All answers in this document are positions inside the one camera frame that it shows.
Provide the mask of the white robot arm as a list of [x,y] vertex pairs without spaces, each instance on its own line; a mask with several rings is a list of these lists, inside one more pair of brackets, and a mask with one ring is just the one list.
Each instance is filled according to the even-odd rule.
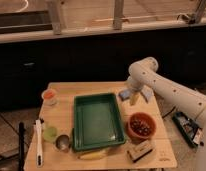
[[158,67],[154,57],[132,63],[128,69],[129,91],[140,92],[144,86],[148,86],[202,128],[202,145],[197,150],[195,171],[206,171],[206,95],[160,76],[157,74]]

